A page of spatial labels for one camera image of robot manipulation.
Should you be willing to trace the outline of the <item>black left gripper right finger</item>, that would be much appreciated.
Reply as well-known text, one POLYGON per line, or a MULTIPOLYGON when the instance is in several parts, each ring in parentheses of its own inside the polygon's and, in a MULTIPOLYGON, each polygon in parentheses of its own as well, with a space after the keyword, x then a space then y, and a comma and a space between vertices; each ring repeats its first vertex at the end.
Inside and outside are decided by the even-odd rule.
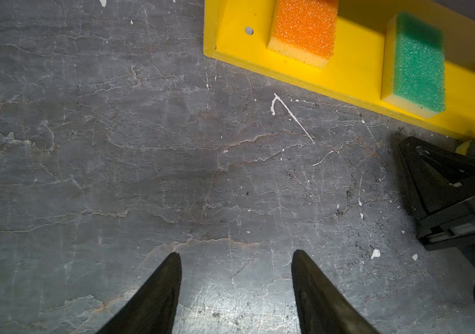
POLYGON ((302 333, 377 333, 303 250, 293 253, 291 273, 302 333))

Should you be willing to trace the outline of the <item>orange sponge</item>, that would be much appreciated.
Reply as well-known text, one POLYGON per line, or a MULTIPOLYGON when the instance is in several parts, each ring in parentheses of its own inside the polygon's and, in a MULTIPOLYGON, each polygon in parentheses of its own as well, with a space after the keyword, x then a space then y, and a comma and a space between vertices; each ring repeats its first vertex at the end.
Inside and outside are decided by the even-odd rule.
POLYGON ((277 1, 267 49, 323 69, 334 54, 338 11, 332 0, 277 1))

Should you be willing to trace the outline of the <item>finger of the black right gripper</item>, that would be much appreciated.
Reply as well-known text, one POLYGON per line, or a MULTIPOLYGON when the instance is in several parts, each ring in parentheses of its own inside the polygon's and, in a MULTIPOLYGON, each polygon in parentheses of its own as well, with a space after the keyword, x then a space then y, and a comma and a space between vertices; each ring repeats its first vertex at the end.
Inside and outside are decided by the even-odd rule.
POLYGON ((417 221, 475 217, 475 159, 413 136, 402 140, 399 150, 417 221))

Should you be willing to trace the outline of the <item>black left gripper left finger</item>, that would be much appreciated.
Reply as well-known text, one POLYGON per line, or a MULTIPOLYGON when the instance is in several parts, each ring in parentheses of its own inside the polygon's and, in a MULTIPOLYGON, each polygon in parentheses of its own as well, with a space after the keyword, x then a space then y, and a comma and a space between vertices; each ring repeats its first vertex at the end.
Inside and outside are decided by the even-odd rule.
POLYGON ((182 264, 170 253, 101 333, 171 333, 176 317, 182 264))

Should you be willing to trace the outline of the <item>bright green sponge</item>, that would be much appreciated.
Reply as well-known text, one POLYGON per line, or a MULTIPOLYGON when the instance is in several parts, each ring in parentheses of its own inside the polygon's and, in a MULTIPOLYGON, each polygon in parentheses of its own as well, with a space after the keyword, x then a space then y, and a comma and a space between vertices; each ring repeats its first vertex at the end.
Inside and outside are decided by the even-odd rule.
POLYGON ((446 110, 441 30, 401 12, 388 23, 381 100, 421 118, 446 110))

